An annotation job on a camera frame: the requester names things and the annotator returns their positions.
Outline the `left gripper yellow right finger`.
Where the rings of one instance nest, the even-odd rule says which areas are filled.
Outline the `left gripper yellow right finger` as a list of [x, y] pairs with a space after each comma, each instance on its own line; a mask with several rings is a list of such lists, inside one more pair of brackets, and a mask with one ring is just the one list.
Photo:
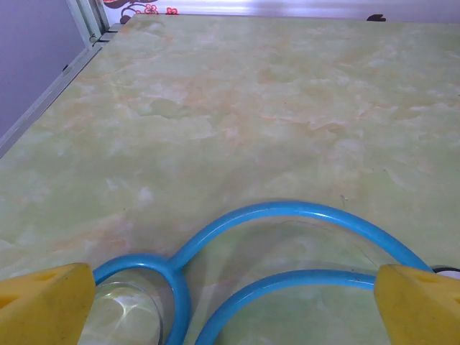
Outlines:
[[459, 280], [387, 264], [377, 273], [374, 299], [391, 344], [459, 343]]

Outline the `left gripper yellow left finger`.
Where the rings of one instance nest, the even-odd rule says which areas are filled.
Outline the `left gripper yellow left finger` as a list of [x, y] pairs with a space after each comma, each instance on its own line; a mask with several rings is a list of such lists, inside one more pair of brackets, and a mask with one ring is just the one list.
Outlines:
[[77, 344], [96, 294], [91, 267], [66, 264], [1, 281], [1, 343]]

